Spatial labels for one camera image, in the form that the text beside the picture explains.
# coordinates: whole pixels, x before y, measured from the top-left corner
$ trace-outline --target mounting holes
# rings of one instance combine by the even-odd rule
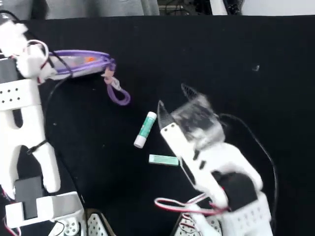
[[[201,161],[199,169],[202,170],[206,165],[206,161]]]
[[[200,151],[199,150],[195,150],[195,154],[194,154],[194,156],[193,156],[193,160],[195,161],[195,160],[197,160],[198,159],[198,156],[199,156],[199,154],[200,154]]]

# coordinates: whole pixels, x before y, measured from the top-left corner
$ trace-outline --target black cable tie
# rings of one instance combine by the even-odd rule
[[[47,143],[46,139],[43,142],[39,143],[38,145],[31,147],[30,149],[26,151],[27,155],[31,155],[33,152],[35,152],[38,148],[43,146],[45,143]]]

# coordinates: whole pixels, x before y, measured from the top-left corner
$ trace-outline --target black wire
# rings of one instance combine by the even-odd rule
[[[172,10],[169,12],[169,14],[173,13],[173,12],[176,12],[176,11],[180,11],[180,12],[187,12],[189,15],[190,15],[190,12],[187,11],[186,9],[177,9],[177,10]]]
[[[167,7],[169,6],[169,4],[171,4],[172,2],[174,2],[175,0],[171,0],[169,1],[167,4],[165,4],[165,14],[169,15],[169,13],[167,13]]]
[[[16,15],[14,15],[12,12],[10,12],[8,10],[0,10],[0,14],[1,13],[9,14],[10,16],[12,16],[14,18],[15,21],[21,21]]]
[[[270,154],[264,148],[264,146],[260,143],[260,141],[258,140],[256,135],[254,135],[252,130],[249,128],[249,126],[242,119],[240,119],[234,115],[224,114],[224,113],[221,113],[219,115],[219,117],[220,118],[221,117],[228,117],[230,119],[233,119],[233,120],[240,122],[247,129],[247,131],[250,133],[250,135],[255,140],[255,142],[260,146],[260,148],[263,150],[263,152],[266,154],[267,158],[269,159],[269,161],[272,165],[273,174],[274,174],[274,181],[275,181],[275,186],[274,186],[275,191],[274,191],[274,202],[273,202],[272,211],[271,211],[271,226],[273,229],[273,233],[275,233],[275,230],[276,230],[276,212],[277,212],[278,196],[279,196],[279,187],[278,187],[279,180],[278,180],[278,172],[277,172],[276,164],[275,164],[274,160],[271,158]]]
[[[14,15],[12,12],[10,12],[10,11],[7,11],[7,10],[0,10],[0,13],[9,14],[10,16],[12,16],[12,17],[14,18],[15,21],[20,22],[20,19],[19,19],[16,15]],[[30,35],[31,37],[33,37],[34,39],[39,40],[38,37],[37,37],[33,32],[31,32],[30,30],[28,30],[28,33],[29,33],[29,35]],[[47,98],[47,100],[46,100],[46,106],[45,106],[45,109],[44,109],[44,112],[43,112],[43,116],[44,116],[44,130],[45,130],[45,133],[46,133],[46,131],[47,131],[47,113],[48,113],[48,108],[49,108],[49,104],[50,104],[50,102],[51,102],[51,100],[52,100],[52,97],[53,97],[53,95],[55,94],[56,90],[57,90],[61,85],[63,85],[66,81],[68,81],[68,79],[71,79],[71,78],[73,77],[73,71],[71,70],[70,66],[69,66],[54,50],[52,50],[51,53],[66,67],[66,69],[69,71],[69,76],[66,77],[65,79],[59,81],[59,82],[52,88],[52,90],[50,91],[50,93],[49,93],[49,95],[48,95],[48,98]],[[66,171],[68,172],[68,174],[69,174],[69,176],[70,176],[70,178],[71,178],[71,180],[72,180],[73,186],[74,186],[76,192],[77,192],[78,195],[79,195],[79,199],[80,199],[80,201],[81,201],[81,204],[82,204],[82,206],[84,207],[85,204],[84,204],[84,201],[83,201],[83,197],[82,197],[82,195],[81,195],[80,192],[79,192],[79,188],[78,188],[78,186],[77,186],[77,184],[76,184],[76,181],[75,181],[73,175],[72,175],[71,172],[70,172],[69,167],[66,165],[66,163],[63,161],[62,158],[58,158],[58,159],[59,159],[60,162],[63,164],[63,166],[64,166],[64,168],[66,169]],[[87,215],[87,212],[86,212],[86,211],[84,211],[84,214],[85,214],[85,221],[86,221],[86,232],[87,232],[87,236],[89,236],[88,215]]]
[[[56,224],[58,224],[58,223],[63,225],[63,230],[61,230],[61,232],[60,232],[59,234],[54,235],[54,236],[59,236],[59,235],[61,235],[61,234],[63,233],[64,229],[65,229],[65,225],[64,225],[63,222],[57,221]]]

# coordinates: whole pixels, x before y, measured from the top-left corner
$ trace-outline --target white wire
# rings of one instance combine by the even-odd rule
[[[156,206],[165,209],[165,210],[170,210],[170,211],[176,211],[176,212],[192,212],[192,213],[201,213],[201,214],[206,214],[206,215],[216,215],[216,214],[220,214],[222,213],[224,210],[226,209],[220,209],[220,210],[213,210],[213,209],[204,209],[202,208],[201,210],[191,210],[189,209],[187,206],[195,204],[196,202],[201,201],[201,199],[197,199],[194,202],[190,202],[190,203],[181,203],[177,200],[174,199],[169,199],[169,198],[156,198],[154,200],[154,203]],[[160,202],[168,202],[168,203],[174,203],[177,204],[179,206],[170,206],[167,204],[163,204]]]
[[[27,41],[26,48],[31,43],[39,43],[39,44],[41,44],[44,47],[44,50],[45,50],[45,62],[46,62],[48,60],[48,58],[49,58],[49,49],[48,49],[47,44],[44,43],[43,41],[40,41],[40,40],[37,40],[37,39],[31,39],[31,40]]]
[[[13,236],[22,236],[22,231],[21,231],[21,228],[20,228],[20,227],[16,228],[17,231],[18,231],[18,233],[19,233],[19,234],[16,234],[11,228],[9,228],[9,227],[7,226],[7,224],[6,224],[6,216],[4,216],[4,218],[3,218],[3,223],[4,223],[5,228],[6,228],[6,229],[9,231],[9,233],[11,233]]]

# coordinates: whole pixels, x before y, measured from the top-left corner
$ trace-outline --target white bracket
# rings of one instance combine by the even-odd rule
[[[75,220],[81,222],[84,219],[84,209],[77,192],[38,198],[36,199],[36,208],[37,217],[25,220],[22,203],[6,205],[7,226],[10,228],[18,228],[47,220],[65,220],[66,224],[71,225]]]
[[[78,233],[78,225],[75,222],[63,220],[60,221],[62,224],[56,223],[48,236],[56,236],[56,235],[67,235],[74,236]],[[91,214],[88,219],[88,230],[89,236],[109,236],[107,233],[105,226],[98,214]]]
[[[14,122],[12,110],[15,109],[21,109],[21,128]],[[31,148],[46,139],[36,81],[25,79],[0,84],[0,129],[0,184],[15,199],[14,182],[19,178],[17,162],[21,146]],[[46,190],[57,192],[61,183],[54,149],[45,143],[33,155],[41,166]]]
[[[224,236],[272,236],[271,214],[267,197],[258,194],[258,199],[234,212],[221,215]]]

